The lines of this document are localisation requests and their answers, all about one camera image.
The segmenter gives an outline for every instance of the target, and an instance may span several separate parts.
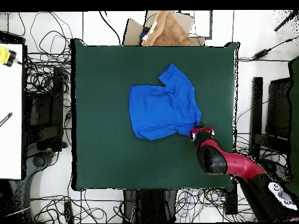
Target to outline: black pen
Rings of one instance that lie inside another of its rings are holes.
[[[8,121],[8,119],[12,116],[12,113],[7,114],[7,116],[0,121],[0,127],[4,125],[5,122]]]

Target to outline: floor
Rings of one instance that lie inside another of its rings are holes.
[[[206,26],[209,25],[208,19],[201,17],[200,11],[195,11],[197,34],[201,35],[202,32],[206,32]],[[24,37],[26,38],[26,44],[28,46],[28,52],[37,52],[37,47],[34,43],[33,37],[38,44],[41,39],[51,30],[56,30],[61,32],[61,28],[54,20],[54,18],[48,13],[41,13],[36,16],[37,13],[20,13],[26,28],[26,33]],[[56,12],[57,16],[63,20],[61,27],[65,35],[69,38],[77,37],[83,39],[87,45],[118,45],[118,39],[112,30],[104,23],[100,18],[98,12]],[[239,49],[239,58],[247,57],[250,58],[255,53],[262,49],[270,48],[276,44],[295,37],[299,35],[296,22],[291,21],[284,25],[279,31],[275,32],[274,28],[288,15],[287,11],[284,10],[214,10],[213,11],[213,38],[212,40],[206,40],[206,46],[224,46],[228,42],[238,41],[241,43]],[[111,26],[119,34],[122,41],[124,29],[127,23],[127,19],[134,19],[136,22],[144,23],[145,12],[107,12],[107,18]],[[8,31],[7,26],[7,16],[0,14],[0,30]],[[24,32],[22,23],[19,19],[18,13],[9,14],[9,32],[22,34]],[[54,37],[47,37],[41,43],[41,46],[50,51],[50,44]],[[63,39],[57,37],[53,43],[51,49],[52,53],[60,53]],[[289,61],[299,55],[299,39],[296,39],[290,43],[286,43],[278,46],[273,51],[271,51],[265,60],[286,60]],[[238,64],[238,105],[237,105],[237,116],[240,116],[243,112],[247,111],[251,107],[251,88],[252,88],[252,78],[255,76],[263,77],[264,88],[263,88],[263,100],[266,101],[268,98],[267,89],[271,80],[289,77],[287,62],[282,61],[251,61],[251,62],[239,62]],[[266,116],[266,105],[263,107],[263,120]],[[238,133],[249,133],[249,117],[250,111],[244,114],[238,121],[237,130]],[[265,131],[266,121],[263,121],[263,131]],[[249,139],[248,134],[239,134],[239,136]],[[31,198],[42,198],[32,201],[32,213],[36,215],[40,210],[46,206],[52,197],[60,199],[62,195],[68,195],[68,184],[71,178],[71,147],[64,149],[60,153],[59,159],[54,166],[45,169],[35,175],[32,186],[31,186]],[[178,194],[177,201],[181,198],[186,200],[190,206],[193,205],[192,210],[187,210],[188,207],[184,207],[177,216],[177,222],[190,222],[192,218],[197,213],[198,216],[194,219],[195,222],[222,222],[223,217],[217,211],[215,207],[210,207],[205,204],[197,204],[194,207],[195,197],[185,196],[186,191],[188,195],[198,195],[199,190],[182,190],[181,194]],[[239,193],[239,207],[244,209],[248,208],[247,203],[243,199],[242,191],[238,189]],[[78,205],[82,203],[82,206],[87,208],[86,202],[89,204],[90,208],[102,208],[106,214],[107,218],[111,218],[115,215],[113,207],[119,206],[119,202],[123,200],[122,190],[86,190],[82,194],[77,191],[73,191],[69,188],[69,196],[73,200],[78,200]],[[211,197],[216,197],[217,200],[221,201],[220,195],[211,195]],[[63,204],[57,204],[58,209],[63,212]],[[79,207],[73,205],[74,215],[80,213]],[[93,213],[97,218],[98,222],[105,222],[105,217],[103,217],[103,211],[97,210]],[[94,223],[95,221],[86,214],[82,213],[82,223]],[[47,214],[40,215],[39,220],[48,220],[49,216]],[[247,214],[246,220],[253,221],[254,216]],[[114,217],[110,223],[121,222],[121,218]]]

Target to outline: green tabletop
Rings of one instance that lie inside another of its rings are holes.
[[[201,121],[232,151],[235,54],[226,47],[135,47],[72,44],[76,124],[73,125],[73,175],[83,188],[231,188],[229,176],[205,174],[193,143],[174,134],[149,141],[131,127],[131,85],[160,85],[158,77],[174,63],[195,87]]]

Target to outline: brown towel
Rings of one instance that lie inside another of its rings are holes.
[[[155,15],[153,26],[157,23],[154,31],[147,34],[142,46],[188,46],[192,39],[184,31],[180,23],[175,19],[173,12],[159,10]]]

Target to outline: yellow tool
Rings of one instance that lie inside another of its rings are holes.
[[[16,59],[16,52],[0,46],[0,65],[3,64],[11,67],[14,62],[22,65],[22,63]]]

